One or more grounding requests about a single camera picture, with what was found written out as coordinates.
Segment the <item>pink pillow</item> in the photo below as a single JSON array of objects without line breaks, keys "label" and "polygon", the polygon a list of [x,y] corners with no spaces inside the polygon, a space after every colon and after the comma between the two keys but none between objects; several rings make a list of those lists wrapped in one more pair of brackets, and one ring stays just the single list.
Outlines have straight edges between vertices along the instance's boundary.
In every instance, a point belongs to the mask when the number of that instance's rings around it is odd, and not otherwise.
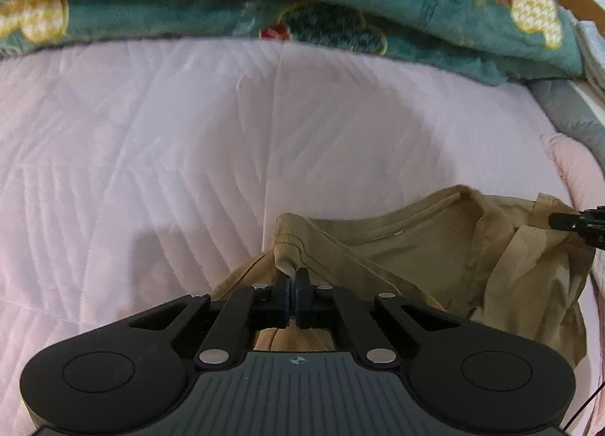
[{"label": "pink pillow", "polygon": [[543,146],[568,191],[574,209],[582,211],[604,205],[604,174],[585,145],[557,133],[543,136]]}]

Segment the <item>grey pillow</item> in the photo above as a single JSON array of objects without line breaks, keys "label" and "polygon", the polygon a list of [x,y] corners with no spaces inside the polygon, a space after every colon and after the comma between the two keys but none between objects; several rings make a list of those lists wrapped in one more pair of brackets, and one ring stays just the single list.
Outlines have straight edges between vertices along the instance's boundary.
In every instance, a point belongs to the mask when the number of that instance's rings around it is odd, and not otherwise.
[{"label": "grey pillow", "polygon": [[604,168],[604,101],[589,83],[546,79],[528,88],[555,128],[584,144]]}]

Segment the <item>pink quilted bed sheet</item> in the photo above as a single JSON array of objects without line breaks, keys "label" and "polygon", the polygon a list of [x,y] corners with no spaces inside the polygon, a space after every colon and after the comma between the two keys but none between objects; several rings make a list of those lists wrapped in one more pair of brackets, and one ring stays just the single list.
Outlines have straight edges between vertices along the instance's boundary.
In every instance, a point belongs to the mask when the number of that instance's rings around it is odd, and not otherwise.
[{"label": "pink quilted bed sheet", "polygon": [[279,216],[382,216],[454,185],[571,199],[521,83],[302,44],[118,41],[1,63],[1,431],[46,346],[187,294]]}]

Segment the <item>green plush bear blanket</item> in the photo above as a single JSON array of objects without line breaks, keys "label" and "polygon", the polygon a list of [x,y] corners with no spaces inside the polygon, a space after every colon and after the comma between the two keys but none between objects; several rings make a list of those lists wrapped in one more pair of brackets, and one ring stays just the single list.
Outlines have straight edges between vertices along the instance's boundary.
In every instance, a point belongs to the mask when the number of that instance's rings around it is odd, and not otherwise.
[{"label": "green plush bear blanket", "polygon": [[176,36],[293,41],[426,63],[498,85],[577,78],[556,0],[1,0],[1,52]]}]

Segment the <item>tan khaki t-shirt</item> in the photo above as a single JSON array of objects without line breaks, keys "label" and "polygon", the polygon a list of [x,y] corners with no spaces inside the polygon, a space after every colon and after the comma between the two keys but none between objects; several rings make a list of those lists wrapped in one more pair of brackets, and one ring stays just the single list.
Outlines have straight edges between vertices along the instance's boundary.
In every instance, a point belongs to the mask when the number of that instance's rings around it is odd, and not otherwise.
[{"label": "tan khaki t-shirt", "polygon": [[305,269],[363,300],[395,293],[451,314],[543,343],[571,365],[586,356],[579,298],[595,252],[548,219],[566,206],[485,196],[456,185],[403,209],[358,220],[292,213],[275,223],[272,246],[231,272],[213,291],[273,283]]}]

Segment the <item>grey fleece garment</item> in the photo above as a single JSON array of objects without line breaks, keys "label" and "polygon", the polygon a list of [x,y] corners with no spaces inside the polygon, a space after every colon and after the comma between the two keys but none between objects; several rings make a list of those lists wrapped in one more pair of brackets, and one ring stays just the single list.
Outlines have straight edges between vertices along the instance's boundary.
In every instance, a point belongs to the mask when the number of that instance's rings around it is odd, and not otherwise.
[{"label": "grey fleece garment", "polygon": [[579,20],[566,10],[567,17],[572,22],[573,32],[580,53],[582,54],[583,70],[586,80],[597,98],[604,100],[605,89],[605,40],[595,22]]}]

